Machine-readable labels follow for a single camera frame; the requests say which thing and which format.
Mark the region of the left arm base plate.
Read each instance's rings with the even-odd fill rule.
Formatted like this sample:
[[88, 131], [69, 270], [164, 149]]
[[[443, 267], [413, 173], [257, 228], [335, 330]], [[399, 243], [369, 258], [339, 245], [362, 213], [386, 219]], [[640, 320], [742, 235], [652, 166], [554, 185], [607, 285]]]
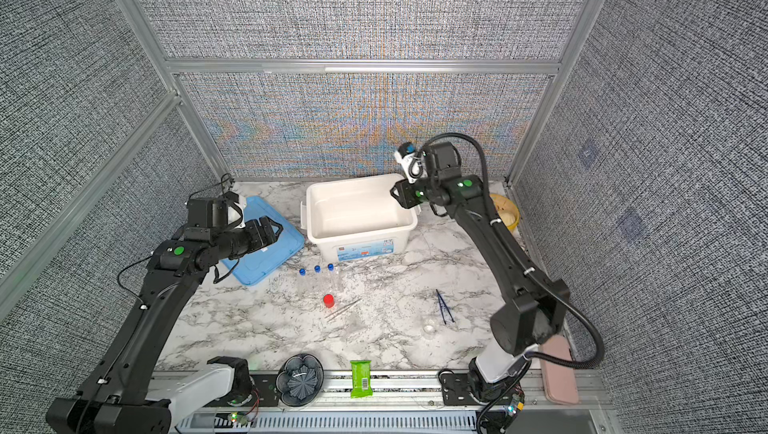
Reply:
[[233, 407], [253, 407], [256, 404], [277, 407], [279, 395], [276, 380], [274, 373], [251, 374], [250, 381], [246, 381], [243, 375], [237, 375], [225, 403]]

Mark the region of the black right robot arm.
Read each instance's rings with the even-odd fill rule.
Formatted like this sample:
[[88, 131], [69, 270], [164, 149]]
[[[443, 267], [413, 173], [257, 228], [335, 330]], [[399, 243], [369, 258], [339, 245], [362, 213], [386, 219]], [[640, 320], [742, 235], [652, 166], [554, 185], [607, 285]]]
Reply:
[[450, 142], [422, 148], [406, 142], [394, 157], [406, 177], [394, 184], [391, 196], [405, 209], [424, 203], [443, 208], [474, 242], [504, 301], [490, 319], [492, 341], [470, 362], [472, 396], [488, 403], [502, 395], [535, 358], [578, 368], [577, 362], [543, 348], [562, 330], [570, 292], [564, 281], [551, 281], [538, 270], [504, 224], [490, 195], [487, 163], [480, 163], [477, 175], [463, 173], [459, 151]]

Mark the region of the blue capped test tube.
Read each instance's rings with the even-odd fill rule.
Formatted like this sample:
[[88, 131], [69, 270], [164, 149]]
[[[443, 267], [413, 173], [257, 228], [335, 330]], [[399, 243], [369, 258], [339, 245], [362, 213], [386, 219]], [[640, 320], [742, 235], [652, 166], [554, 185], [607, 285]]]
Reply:
[[333, 263], [327, 265], [327, 277], [329, 280], [329, 289], [331, 292], [335, 292], [337, 287], [336, 269]]
[[322, 291], [324, 286], [322, 267], [320, 265], [314, 266], [313, 284], [316, 291]]
[[299, 270], [299, 276], [297, 277], [297, 292], [299, 295], [305, 295], [309, 288], [309, 281], [307, 272], [304, 268]]

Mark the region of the clear test tube rack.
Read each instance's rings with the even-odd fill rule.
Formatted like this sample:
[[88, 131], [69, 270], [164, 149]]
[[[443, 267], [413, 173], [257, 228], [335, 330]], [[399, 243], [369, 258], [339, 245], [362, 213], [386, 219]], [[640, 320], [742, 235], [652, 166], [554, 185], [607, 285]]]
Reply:
[[323, 298], [334, 295], [340, 289], [338, 270], [334, 264], [301, 268], [297, 280], [298, 293], [303, 296]]

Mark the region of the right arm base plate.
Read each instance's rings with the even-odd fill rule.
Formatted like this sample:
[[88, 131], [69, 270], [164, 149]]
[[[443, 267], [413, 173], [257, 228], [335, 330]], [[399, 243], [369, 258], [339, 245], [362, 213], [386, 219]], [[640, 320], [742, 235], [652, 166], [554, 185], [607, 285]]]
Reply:
[[481, 401], [473, 395], [466, 372], [441, 370], [437, 373], [437, 379], [445, 406], [466, 407], [486, 404], [486, 401]]

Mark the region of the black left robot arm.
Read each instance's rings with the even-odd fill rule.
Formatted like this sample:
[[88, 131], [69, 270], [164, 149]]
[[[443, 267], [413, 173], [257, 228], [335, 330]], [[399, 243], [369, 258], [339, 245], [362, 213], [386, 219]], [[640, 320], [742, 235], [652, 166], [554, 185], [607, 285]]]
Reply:
[[167, 433], [212, 401], [250, 401], [253, 381], [241, 358], [216, 357], [168, 394], [151, 393], [149, 384], [181, 311], [209, 270], [271, 246], [282, 232], [263, 216], [241, 228], [207, 229], [201, 239], [184, 229], [182, 238], [163, 242], [145, 259], [143, 285], [112, 344], [73, 397], [54, 399], [46, 423], [57, 433]]

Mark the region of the white plastic storage bin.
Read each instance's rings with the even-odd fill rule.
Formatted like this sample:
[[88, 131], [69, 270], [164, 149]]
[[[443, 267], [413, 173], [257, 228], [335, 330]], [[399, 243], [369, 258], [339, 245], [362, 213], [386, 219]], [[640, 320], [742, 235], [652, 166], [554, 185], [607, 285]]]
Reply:
[[301, 228], [328, 263], [402, 252], [419, 207], [402, 208], [390, 189], [400, 174], [314, 183], [301, 203]]

